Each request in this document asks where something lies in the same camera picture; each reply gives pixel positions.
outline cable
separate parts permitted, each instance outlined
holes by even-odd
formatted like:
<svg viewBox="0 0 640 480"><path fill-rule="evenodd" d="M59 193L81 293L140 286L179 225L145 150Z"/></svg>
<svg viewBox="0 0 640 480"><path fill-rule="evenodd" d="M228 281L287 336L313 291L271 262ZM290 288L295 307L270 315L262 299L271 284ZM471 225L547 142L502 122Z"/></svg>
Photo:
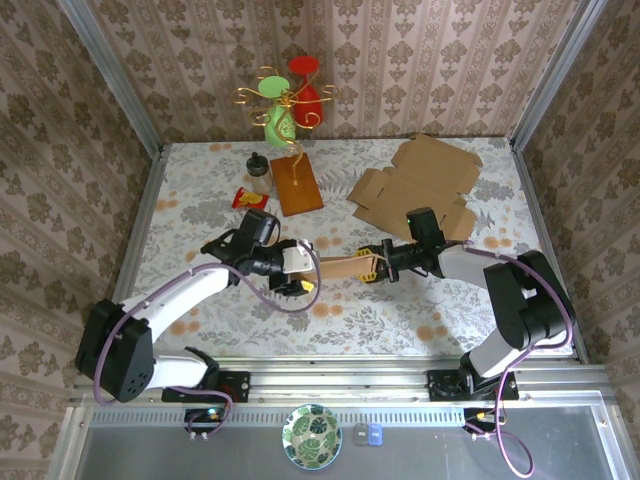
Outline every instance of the cable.
<svg viewBox="0 0 640 480"><path fill-rule="evenodd" d="M530 277L535 279L540 284L540 286L542 286L542 288L544 288L546 290L546 292L549 294L549 296L551 297L553 302L556 304L556 307L558 307L558 310L560 311L560 315L562 315L562 319L563 319L564 324L565 324L566 335L565 335L565 338L564 338L563 341L561 341L560 343L557 343L555 345L541 345L541 346L530 347L530 348L526 349L520 356L518 356L518 358L516 358L509 365L507 365L507 367L502 372L502 375L500 375L500 383L498 384L498 390L496 392L496 403L495 403L495 408L494 408L495 417L496 417L496 422L495 422L496 429L495 429L494 432L490 432L489 434L496 436L496 440L498 441L498 448L500 449L500 453L502 454L502 458L504 459L504 461L507 464L507 466L509 467L509 469L514 473L514 475L516 475L519 478L530 478L533 475L533 472L535 470L535 465L534 465L534 462L533 462L533 455L531 455L531 451L527 448L525 443L520 438L518 438L517 436L515 436L512 433L503 432L501 430L501 426L500 426L500 402L502 400L502 395L503 395L503 392L504 392L504 386L506 384L507 376L509 375L509 372L511 371L511 369L513 367L515 367L516 365L518 365L520 362L522 362L525 358L527 358L529 356L529 354L531 352L533 352L534 350L555 349L555 348L562 348L562 347L564 347L566 345L569 345L571 343L571 341L573 340L573 323L571 322L571 317L569 315L567 307L564 305L564 303L562 303L562 300L560 299L560 296L556 293L556 291L549 284L549 282L547 282L538 272L533 270L531 267L529 267L525 263L521 262L517 258L513 258L513 257L510 257L508 255L502 255L502 254L499 254L499 253L493 253L493 252L487 252L487 251L484 251L484 250L478 250L476 248L468 247L467 245L463 245L462 248L465 251L467 251L469 253L472 253L472 254L475 254L475 255L480 255L480 256L483 256L483 257L492 257L492 258L497 258L499 260L504 260L505 262L510 262L510 263L514 264L515 266L517 266L518 268L520 268L521 270L523 270L527 275L529 275ZM480 430L479 428L475 427L474 425L471 425L470 423L467 423L466 426L471 428L472 430L476 430L476 431ZM529 458L529 469L525 473L522 473L521 471L517 470L513 466L513 464L511 463L511 459L509 458L509 455L507 454L507 451L506 451L506 449L504 447L503 436L507 437L507 438L510 438L510 439L514 440L515 442L517 442L522 447L522 449L525 451L525 453L527 454L527 457Z"/></svg>
<svg viewBox="0 0 640 480"><path fill-rule="evenodd" d="M218 269L227 270L230 273L233 273L235 276L237 276L240 280L242 280L242 282L244 282L249 287L249 289L260 300L262 300L264 303L269 305L274 310L276 310L278 312L281 312L281 313L288 313L288 314L303 313L303 312L306 312L307 310L309 310L311 307L313 307L313 305L318 301L318 298L320 297L320 292L322 290L322 278L321 278L321 275L320 275L320 263L318 261L318 258L313 253L313 250L311 249L311 247L309 247L304 242L300 242L300 246L302 246L302 248L304 248L305 251L311 256L311 260L313 262L313 268L315 268L315 270L316 270L316 278L317 278L317 286L316 286L315 296L313 297L311 302L309 302L309 304L307 304L306 306L304 306L302 308L296 308L296 309L293 309L293 310L288 310L286 308L282 308L277 303L275 303L272 300L270 300L267 297L265 297L262 294L262 292L260 292L260 290L258 290L256 288L256 286L253 285L253 283L251 283L251 280L249 280L246 275L242 274L240 271L238 271L237 269L235 269L234 267L232 267L230 265L226 265L224 263L214 263L214 262L205 263L203 265L198 265L197 267L189 269L186 272L178 275L177 277L172 278L166 284L162 285L161 287L159 287L155 291L153 291L151 294L149 294L149 296L147 298L145 298L140 303L138 303L136 306L131 308L131 310L126 312L122 316L122 318L120 320L118 320L118 322L111 329L111 332L109 332L109 335L107 336L107 339L104 342L102 350L100 351L100 355L98 356L98 362L96 363L96 369L95 369L95 373L94 373L94 376L93 376L93 397L96 400L96 402L99 405L102 405L102 406L106 407L106 406L112 405L116 401L115 399L107 401L107 400L105 400L103 398L102 393L100 392L100 381L102 379L102 371L104 370L104 364L105 364L105 362L107 360L107 355L109 354L109 350L111 349L111 346L113 345L113 341L115 340L115 338L118 335L118 333L120 333L120 330L122 330L122 327L125 325L125 323L127 323L127 321L131 317L136 315L139 311L141 311L144 308L146 308L151 302L157 300L158 298L160 298L162 295L166 294L171 289L175 288L176 286L178 286L181 283L183 283L185 280L193 277L194 275L196 275L198 273L208 272L208 271L213 271L213 270L218 270Z"/></svg>
<svg viewBox="0 0 640 480"><path fill-rule="evenodd" d="M171 390L175 390L178 393L184 393L185 395L216 396L216 397L222 397L226 400L227 402L226 405L229 406L229 408L227 409L225 405L225 410L227 411L227 413L222 418L222 420L220 420L220 423L218 424L218 426L211 431L211 433L209 434L209 438L211 438L213 435L218 433L218 431L222 428L222 426L227 422L227 420L231 416L231 412L233 411L233 399L224 392L220 392L217 390L196 390L193 388L184 388L184 387L170 387L170 388ZM189 417L187 421L187 432L189 432L189 435L191 435L191 433L193 432L193 421L200 415L201 413L196 413Z"/></svg>

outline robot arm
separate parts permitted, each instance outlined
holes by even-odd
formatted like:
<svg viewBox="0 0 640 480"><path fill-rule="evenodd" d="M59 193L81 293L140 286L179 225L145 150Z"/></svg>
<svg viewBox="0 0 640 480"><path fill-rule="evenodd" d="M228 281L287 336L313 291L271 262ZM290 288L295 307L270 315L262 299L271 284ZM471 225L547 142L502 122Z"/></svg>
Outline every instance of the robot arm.
<svg viewBox="0 0 640 480"><path fill-rule="evenodd" d="M409 212L407 220L414 243L394 247L387 239L380 246L364 247L386 260L379 262L373 281L395 282L400 271L420 274L417 269L422 269L423 275L430 273L471 283L488 290L496 319L496 330L463 355L457 372L445 376L442 385L436 385L438 392L449 390L455 395L439 398L434 390L430 391L432 400L491 396L502 372L525 351L546 339L563 340L567 324L549 288L575 324L573 307L542 253L529 251L519 255L517 262L532 270L546 285L507 261L507 257L498 258L460 242L447 243L430 208Z"/></svg>
<svg viewBox="0 0 640 480"><path fill-rule="evenodd" d="M90 313L80 342L75 361L78 370L99 380L100 386L120 402L128 402L151 388L217 389L218 364L206 354L188 348L186 354L154 355L153 345L192 307L237 285L237 273L268 276L270 285L277 285L277 291L288 295L310 291L313 285L308 282L286 280L290 273L314 267L311 247L296 240L267 247L278 225L272 215L250 210L240 228L202 247L201 255L186 271L151 295L138 295L119 305L106 299L99 302ZM211 263L211 256L222 263ZM111 335L116 328L116 335Z"/></svg>
<svg viewBox="0 0 640 480"><path fill-rule="evenodd" d="M399 272L410 270L422 275L457 279L486 288L491 298L497 328L485 341L463 355L460 368L450 375L438 391L453 388L460 399L478 398L493 392L498 376L522 352L544 339L563 335L566 324L547 289L504 259L471 253L459 242L447 243L430 208L407 214L414 243L393 246L390 239L382 245L361 250L376 253L378 262L373 282L399 280ZM153 344L160 335L193 306L240 278L251 273L269 277L269 287L286 296L302 295L312 284L290 280L289 274L313 268L311 250L296 240L283 240L266 247L278 220L264 212L250 210L237 230L231 230L201 249L201 255L182 275L154 292L153 300L140 295L122 305L103 300L92 310L76 357L76 367L99 384L118 401L127 402L149 388L170 386L219 387L218 364L203 352L187 349L189 355L155 355ZM221 264L208 264L209 255ZM545 257L527 252L518 260L533 270L557 293L575 322L573 308ZM113 346L109 335L125 316L136 312L123 324ZM100 356L104 356L100 365Z"/></svg>

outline green patterned bowl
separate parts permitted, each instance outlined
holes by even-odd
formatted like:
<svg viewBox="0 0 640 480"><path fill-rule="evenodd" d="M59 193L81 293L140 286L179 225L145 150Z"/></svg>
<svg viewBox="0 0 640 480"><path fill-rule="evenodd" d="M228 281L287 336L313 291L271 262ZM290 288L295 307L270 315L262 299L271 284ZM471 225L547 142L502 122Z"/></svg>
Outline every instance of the green patterned bowl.
<svg viewBox="0 0 640 480"><path fill-rule="evenodd" d="M296 408L282 429L282 446L293 463L320 470L335 460L342 447L342 428L331 410L309 403Z"/></svg>

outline glass bottle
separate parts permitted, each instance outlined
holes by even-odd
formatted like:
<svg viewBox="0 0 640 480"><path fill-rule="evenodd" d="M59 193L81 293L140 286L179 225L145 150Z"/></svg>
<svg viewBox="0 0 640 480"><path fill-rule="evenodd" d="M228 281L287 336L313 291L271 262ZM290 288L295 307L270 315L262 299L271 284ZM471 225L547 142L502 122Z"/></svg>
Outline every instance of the glass bottle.
<svg viewBox="0 0 640 480"><path fill-rule="evenodd" d="M269 161L256 152L247 160L247 172L251 177L251 191L260 195L269 195L273 189L273 176Z"/></svg>

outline table surface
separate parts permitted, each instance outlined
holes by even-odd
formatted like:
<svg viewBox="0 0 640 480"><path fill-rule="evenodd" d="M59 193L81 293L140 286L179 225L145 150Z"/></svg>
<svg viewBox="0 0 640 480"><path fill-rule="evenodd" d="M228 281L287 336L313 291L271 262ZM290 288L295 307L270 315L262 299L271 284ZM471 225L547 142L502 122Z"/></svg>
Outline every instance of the table surface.
<svg viewBox="0 0 640 480"><path fill-rule="evenodd" d="M321 256L353 255L358 247L390 235L352 216L346 196L366 168L391 165L404 140L303 142L325 207L282 218L274 197L266 210L282 220L282 236L306 238ZM506 254L540 248L506 139L445 139L477 153L484 163L468 200L477 216L471 235L480 248ZM134 291L158 286L184 269L200 247L240 224L231 208L237 189L250 187L245 162L257 151L269 159L283 150L265 142L174 144L151 220ZM253 281L268 293L266 279ZM277 299L288 308L308 298ZM209 297L175 322L161 348L194 346L216 356L426 355L459 356L495 328L485 290L432 276L401 274L401 280L365 285L329 280L319 302L302 315L272 311L246 287ZM571 348L551 352L570 354Z"/></svg>

